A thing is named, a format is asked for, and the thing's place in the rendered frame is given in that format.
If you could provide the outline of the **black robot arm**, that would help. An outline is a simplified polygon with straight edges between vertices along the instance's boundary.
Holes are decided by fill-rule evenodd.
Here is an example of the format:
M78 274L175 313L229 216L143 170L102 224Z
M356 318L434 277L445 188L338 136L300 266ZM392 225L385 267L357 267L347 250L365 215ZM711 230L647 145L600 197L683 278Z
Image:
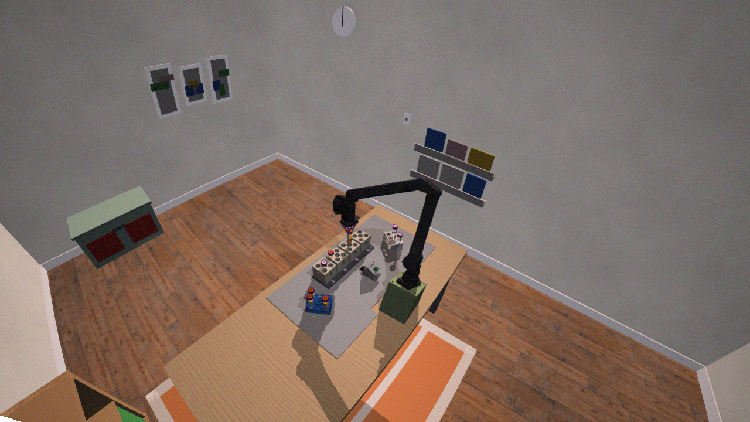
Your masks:
M421 285L419 275L421 268L420 264L423 260L422 251L424 249L424 242L428 237L429 227L431 226L439 197L442 195L442 190L431 182L431 180L428 180L428 178L418 178L416 180L411 179L382 185L372 185L361 189L349 189L346 192L346 196L336 195L333 201L335 214L341 214L341 219L346 221L346 213L349 215L354 213L354 210L356 209L355 202L358 202L359 199L413 192L414 190L420 190L421 192L426 193L426 197L420 217L420 223L416 228L410 252L404 257L404 261L402 261L404 268L407 270L405 270L403 276L397 278L397 283L407 290ZM418 267L418 265L420 266Z

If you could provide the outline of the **blue tube rack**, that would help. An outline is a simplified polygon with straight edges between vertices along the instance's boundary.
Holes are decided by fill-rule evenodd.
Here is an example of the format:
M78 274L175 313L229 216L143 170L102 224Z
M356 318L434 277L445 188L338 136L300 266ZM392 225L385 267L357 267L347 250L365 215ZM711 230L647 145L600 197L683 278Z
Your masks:
M319 295L323 296L325 294L315 294L315 298L313 299L313 305L308 305L308 300L307 300L307 304L305 305L307 312L330 315L330 309L332 309L332 302L333 302L332 295L329 295L330 298L329 298L328 307L324 307L324 305L322 304L322 297L317 297ZM317 299L321 299L321 300L317 300ZM308 309L308 307L313 307L313 309ZM329 310L323 310L323 309L329 309ZM320 312L317 312L317 311L320 311Z

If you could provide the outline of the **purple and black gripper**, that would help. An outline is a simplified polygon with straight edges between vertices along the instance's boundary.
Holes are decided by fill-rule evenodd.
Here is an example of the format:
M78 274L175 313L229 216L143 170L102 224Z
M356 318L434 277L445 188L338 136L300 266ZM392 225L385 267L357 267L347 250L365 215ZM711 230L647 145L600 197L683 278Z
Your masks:
M360 219L360 217L355 215L354 213L351 215L346 213L346 221L341 219L340 223L341 223L341 226L345 228L345 232L349 234L351 229L354 229L354 227L356 227L356 225L359 223L358 219ZM348 231L346 227L348 228Z

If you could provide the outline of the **beige tube rack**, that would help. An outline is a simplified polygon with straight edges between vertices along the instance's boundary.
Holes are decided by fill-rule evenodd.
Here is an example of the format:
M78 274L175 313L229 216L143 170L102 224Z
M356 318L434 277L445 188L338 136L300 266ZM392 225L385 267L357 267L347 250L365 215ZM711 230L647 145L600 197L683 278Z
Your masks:
M392 232L385 232L383 240L385 241L385 244L387 245L390 252L403 249L404 242L402 240L401 243L397 242L397 233L393 235Z

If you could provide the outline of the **white button box with label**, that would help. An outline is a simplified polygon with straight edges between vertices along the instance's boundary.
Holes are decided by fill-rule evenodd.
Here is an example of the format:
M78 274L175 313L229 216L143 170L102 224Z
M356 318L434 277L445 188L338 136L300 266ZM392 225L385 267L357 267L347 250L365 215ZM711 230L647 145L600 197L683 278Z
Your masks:
M377 264L377 262L372 261L367 266L362 266L362 268L359 269L360 271L363 271L363 275L367 276L373 281L376 281L378 277L381 275L380 270L382 268Z

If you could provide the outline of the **grey flat mat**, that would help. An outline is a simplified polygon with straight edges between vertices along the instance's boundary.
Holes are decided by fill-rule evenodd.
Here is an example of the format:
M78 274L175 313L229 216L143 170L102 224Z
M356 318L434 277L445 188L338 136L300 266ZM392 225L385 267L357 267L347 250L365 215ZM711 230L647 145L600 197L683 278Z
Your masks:
M312 278L312 266L326 257L329 250L334 250L345 241L347 236L266 298L312 339L339 358L377 317L378 314L371 309L385 295L388 282L399 272L407 270L402 260L409 254L414 235L397 227L397 233L404 233L404 247L390 252L383 237L385 232L392 232L392 225L373 215L354 229L353 233L358 229L369 233L370 244L374 248L329 289ZM372 261L382 268L376 281L364 276L363 271L359 270ZM305 305L310 287L314 288L315 294L332 295L330 315L307 312Z

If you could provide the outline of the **beige bucket adapter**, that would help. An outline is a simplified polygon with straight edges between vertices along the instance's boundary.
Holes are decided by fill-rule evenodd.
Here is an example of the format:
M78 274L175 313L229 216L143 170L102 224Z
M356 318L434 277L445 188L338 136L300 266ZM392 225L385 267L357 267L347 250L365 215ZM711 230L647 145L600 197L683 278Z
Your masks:
M327 254L326 258L336 264L336 273L339 273L349 264L349 255L338 247L334 248L333 257L329 257L329 254Z
M353 233L352 240L360 244L361 253L370 245L370 239L371 239L371 235L369 235L369 233L364 232L363 230L358 229L356 232Z
M322 260L328 262L326 268L322 268ZM322 281L325 285L336 276L336 265L333 262L330 262L326 257L322 257L320 261L317 261L317 263L312 266L312 270L313 276L315 276L317 280Z
M355 257L358 257L360 254L360 244L357 242L354 242L354 240L352 240L352 243L348 245L347 239L346 239L345 241L343 241L342 243L338 245L338 248L348 253L350 263L354 260Z

